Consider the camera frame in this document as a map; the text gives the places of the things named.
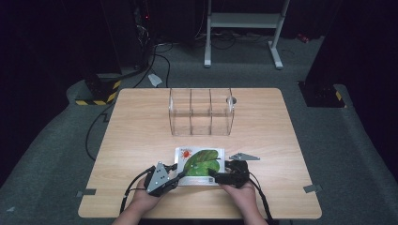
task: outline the black stand base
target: black stand base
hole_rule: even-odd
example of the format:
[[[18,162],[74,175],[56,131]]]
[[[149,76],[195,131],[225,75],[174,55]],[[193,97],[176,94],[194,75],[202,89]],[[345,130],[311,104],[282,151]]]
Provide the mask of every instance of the black stand base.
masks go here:
[[[75,102],[78,105],[107,105],[111,104],[117,93],[121,81],[102,82],[98,92],[90,90],[86,83],[79,90]]]
[[[333,86],[298,83],[301,94],[308,107],[343,108],[342,96]]]

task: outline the red bug illustration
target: red bug illustration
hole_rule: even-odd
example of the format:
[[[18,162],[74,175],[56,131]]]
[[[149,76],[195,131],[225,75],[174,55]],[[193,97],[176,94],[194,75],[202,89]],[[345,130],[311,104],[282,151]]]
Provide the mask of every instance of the red bug illustration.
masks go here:
[[[187,158],[190,158],[192,156],[192,150],[191,149],[181,149],[181,158],[184,160]]]

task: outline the white metal stand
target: white metal stand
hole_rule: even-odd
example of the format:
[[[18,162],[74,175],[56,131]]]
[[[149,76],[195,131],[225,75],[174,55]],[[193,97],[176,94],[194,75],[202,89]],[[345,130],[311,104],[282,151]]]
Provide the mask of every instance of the white metal stand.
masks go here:
[[[241,27],[241,28],[273,28],[275,35],[272,41],[268,42],[272,58],[277,69],[282,69],[283,64],[276,50],[279,35],[283,27],[286,11],[290,0],[284,0],[281,13],[212,13],[211,0],[208,0],[207,12],[207,38],[205,48],[205,68],[211,67],[211,27]]]

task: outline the person's right hand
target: person's right hand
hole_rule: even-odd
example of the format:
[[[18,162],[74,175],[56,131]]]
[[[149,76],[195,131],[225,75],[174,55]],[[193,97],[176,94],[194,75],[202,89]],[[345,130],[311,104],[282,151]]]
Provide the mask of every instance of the person's right hand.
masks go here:
[[[255,199],[255,187],[250,181],[246,182],[241,188],[235,188],[229,185],[220,185],[220,187],[234,200],[246,225],[267,224],[258,211],[257,201]]]

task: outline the gray carpet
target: gray carpet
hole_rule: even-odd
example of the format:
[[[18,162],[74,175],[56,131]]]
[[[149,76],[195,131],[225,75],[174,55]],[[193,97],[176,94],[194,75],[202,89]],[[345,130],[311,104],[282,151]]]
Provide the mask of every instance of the gray carpet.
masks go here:
[[[170,61],[168,87],[277,87],[281,89],[314,184],[323,216],[317,220],[283,220],[281,224],[398,224],[398,186],[376,152],[343,85],[336,85],[347,107],[308,108],[299,91],[322,39],[308,44],[280,39],[283,70],[276,70],[266,37],[231,48],[213,48],[212,67],[203,67],[204,48],[160,46]],[[216,47],[231,42],[214,41]],[[153,71],[165,87],[168,64],[156,58]],[[141,75],[124,80],[131,88]],[[74,104],[83,82],[66,95],[69,106],[32,142],[0,190],[0,224],[110,224],[113,218],[81,218],[78,208],[94,162],[84,150],[85,135],[106,106]],[[145,78],[138,87],[153,87]],[[88,148],[95,156],[107,127],[93,126]],[[142,224],[239,224],[241,221],[143,220]]]

